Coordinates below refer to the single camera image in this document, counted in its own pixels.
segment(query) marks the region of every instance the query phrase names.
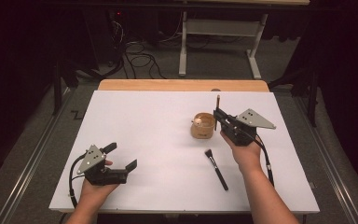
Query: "gray plastic part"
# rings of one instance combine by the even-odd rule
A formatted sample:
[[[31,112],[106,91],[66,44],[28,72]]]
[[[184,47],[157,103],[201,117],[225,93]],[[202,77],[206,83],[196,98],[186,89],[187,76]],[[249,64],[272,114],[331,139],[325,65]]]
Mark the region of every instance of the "gray plastic part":
[[[257,114],[253,109],[247,109],[239,114],[236,119],[250,127],[276,129],[276,126]]]
[[[101,150],[95,145],[91,145],[86,153],[85,158],[83,159],[83,162],[80,164],[77,174],[83,174],[89,168],[93,167],[104,159],[105,155],[101,152]]]

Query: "cylindrical container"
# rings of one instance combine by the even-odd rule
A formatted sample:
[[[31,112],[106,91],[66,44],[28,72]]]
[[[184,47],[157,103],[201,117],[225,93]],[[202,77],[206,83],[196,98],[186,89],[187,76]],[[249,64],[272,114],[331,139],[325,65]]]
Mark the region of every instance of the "cylindrical container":
[[[208,139],[213,135],[214,117],[210,113],[199,113],[192,120],[191,135],[199,139]]]

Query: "brush bristles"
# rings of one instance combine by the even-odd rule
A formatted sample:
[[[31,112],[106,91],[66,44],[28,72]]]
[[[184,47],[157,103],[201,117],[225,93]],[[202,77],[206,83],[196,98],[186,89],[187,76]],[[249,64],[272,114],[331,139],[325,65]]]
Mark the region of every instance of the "brush bristles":
[[[212,151],[211,151],[210,149],[206,150],[206,151],[205,151],[205,155],[206,155],[207,157],[212,157]]]

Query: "dark background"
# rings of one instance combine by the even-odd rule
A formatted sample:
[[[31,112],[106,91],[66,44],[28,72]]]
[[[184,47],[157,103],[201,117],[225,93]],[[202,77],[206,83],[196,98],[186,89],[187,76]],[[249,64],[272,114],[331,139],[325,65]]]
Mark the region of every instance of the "dark background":
[[[263,38],[277,35],[285,41],[302,36],[284,75],[302,68],[311,71],[304,77],[317,74],[336,134],[358,173],[358,1],[311,1],[310,7],[339,10],[312,16],[271,13]],[[131,10],[121,19],[157,45],[158,30],[174,32],[178,16],[178,12]],[[222,12],[213,16],[244,17]],[[98,55],[91,41],[78,9],[45,8],[30,0],[0,1],[0,166],[52,84],[57,60],[63,57],[88,68],[96,66]],[[306,82],[308,87],[307,81],[296,77],[288,82]]]

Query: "wooden edge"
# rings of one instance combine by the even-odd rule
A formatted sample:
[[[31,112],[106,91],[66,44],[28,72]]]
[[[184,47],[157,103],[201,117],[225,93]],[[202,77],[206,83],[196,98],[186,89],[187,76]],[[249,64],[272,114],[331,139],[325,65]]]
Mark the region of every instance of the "wooden edge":
[[[269,91],[263,80],[105,79],[98,91]]]

